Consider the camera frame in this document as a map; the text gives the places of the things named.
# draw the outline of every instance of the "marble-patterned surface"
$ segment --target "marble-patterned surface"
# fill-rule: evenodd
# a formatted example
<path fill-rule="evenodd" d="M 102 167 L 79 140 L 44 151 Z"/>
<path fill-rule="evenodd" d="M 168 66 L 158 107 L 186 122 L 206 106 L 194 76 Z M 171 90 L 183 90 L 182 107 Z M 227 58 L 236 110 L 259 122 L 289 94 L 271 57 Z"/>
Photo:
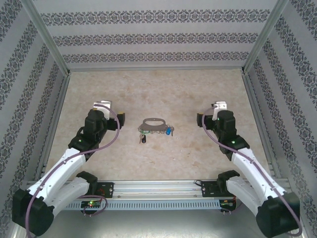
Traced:
<path fill-rule="evenodd" d="M 126 113 L 126 122 L 118 140 L 96 152 L 78 172 L 88 171 L 100 180 L 151 180 L 215 179 L 224 171 L 239 171 L 196 124 L 196 113 L 219 100 L 234 112 L 238 133 L 268 171 L 238 69 L 72 73 L 47 170 L 62 156 L 93 102 L 99 100 L 111 100 L 115 112 Z M 174 136 L 150 134 L 145 144 L 139 144 L 137 128 L 143 119 L 152 117 L 174 126 Z M 114 135 L 108 131 L 101 145 Z"/>

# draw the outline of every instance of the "enclosure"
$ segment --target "enclosure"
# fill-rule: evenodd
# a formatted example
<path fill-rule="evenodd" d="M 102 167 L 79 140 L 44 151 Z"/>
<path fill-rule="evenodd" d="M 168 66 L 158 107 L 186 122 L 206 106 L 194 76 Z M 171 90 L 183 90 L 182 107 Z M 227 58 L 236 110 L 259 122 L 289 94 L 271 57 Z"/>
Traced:
<path fill-rule="evenodd" d="M 76 172 L 118 183 L 243 176 L 196 122 L 226 101 L 261 165 L 300 198 L 302 237 L 317 237 L 316 4 L 1 0 L 0 237 L 24 237 L 11 221 L 13 194 L 61 158 L 100 100 L 125 125 Z M 173 136 L 140 144 L 145 118 L 164 119 Z M 62 211 L 43 237 L 264 237 L 243 204 L 230 217 L 110 209 L 89 221 L 77 212 Z"/>

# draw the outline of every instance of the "beige floor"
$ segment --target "beige floor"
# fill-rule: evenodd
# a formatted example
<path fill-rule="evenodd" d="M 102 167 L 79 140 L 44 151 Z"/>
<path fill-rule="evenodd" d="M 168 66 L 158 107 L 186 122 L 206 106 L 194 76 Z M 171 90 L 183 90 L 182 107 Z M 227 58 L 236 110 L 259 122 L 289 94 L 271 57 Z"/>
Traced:
<path fill-rule="evenodd" d="M 260 137 L 239 70 L 112 71 L 72 73 L 47 169 L 62 156 L 83 126 L 93 102 L 111 100 L 126 113 L 118 140 L 95 153 L 78 171 L 100 180 L 214 179 L 237 169 L 196 125 L 196 113 L 224 100 L 233 111 L 238 133 L 268 170 Z M 150 134 L 139 144 L 138 126 L 145 118 L 163 118 L 174 136 Z M 115 132 L 108 131 L 102 145 Z"/>

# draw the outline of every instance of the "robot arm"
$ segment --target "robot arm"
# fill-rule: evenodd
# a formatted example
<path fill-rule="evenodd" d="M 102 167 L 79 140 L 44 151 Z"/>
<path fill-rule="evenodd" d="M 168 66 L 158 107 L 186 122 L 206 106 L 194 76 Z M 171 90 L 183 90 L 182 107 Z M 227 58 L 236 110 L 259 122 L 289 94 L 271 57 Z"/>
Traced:
<path fill-rule="evenodd" d="M 85 171 L 79 173 L 71 183 L 64 185 L 68 178 L 93 155 L 93 152 L 78 155 L 67 162 L 65 160 L 80 152 L 97 149 L 107 130 L 121 129 L 124 125 L 124 114 L 117 115 L 120 123 L 120 128 L 117 128 L 117 123 L 113 118 L 110 118 L 109 112 L 97 105 L 110 108 L 111 102 L 94 103 L 94 108 L 89 111 L 85 118 L 85 125 L 78 130 L 61 159 L 34 185 L 27 190 L 17 190 L 13 196 L 12 220 L 25 227 L 26 210 L 32 196 L 48 174 L 55 170 L 41 187 L 31 207 L 29 229 L 37 236 L 41 236 L 47 231 L 54 217 L 65 206 L 82 195 L 94 195 L 97 190 L 97 177 Z"/>
<path fill-rule="evenodd" d="M 213 115 L 205 116 L 206 129 L 212 130 L 222 145 L 252 159 L 250 161 L 239 153 L 233 153 L 220 146 L 221 152 L 242 171 L 250 185 L 246 184 L 237 172 L 230 171 L 230 173 L 219 174 L 217 179 L 219 187 L 224 187 L 224 190 L 238 197 L 252 211 L 260 230 L 266 237 L 271 238 L 297 229 L 297 222 L 275 191 L 282 195 L 298 219 L 300 217 L 299 198 L 293 192 L 287 193 L 274 181 L 257 161 L 249 144 L 237 135 L 235 118 L 233 112 L 227 110 L 226 102 L 216 102 L 212 106 Z M 202 114 L 197 115 L 197 124 L 200 127 L 203 127 L 202 118 Z"/>

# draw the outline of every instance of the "patterned wallpaper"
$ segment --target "patterned wallpaper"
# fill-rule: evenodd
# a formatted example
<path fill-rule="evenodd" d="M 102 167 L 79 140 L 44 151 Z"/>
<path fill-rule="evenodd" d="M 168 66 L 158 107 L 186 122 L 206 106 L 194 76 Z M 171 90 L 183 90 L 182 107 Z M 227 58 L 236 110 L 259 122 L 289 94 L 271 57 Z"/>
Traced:
<path fill-rule="evenodd" d="M 70 69 L 243 66 L 276 0 L 35 0 Z"/>
<path fill-rule="evenodd" d="M 291 0 L 249 72 L 281 174 L 317 237 L 316 2 Z"/>
<path fill-rule="evenodd" d="M 64 75 L 18 0 L 0 0 L 0 238 L 12 195 L 33 180 Z"/>

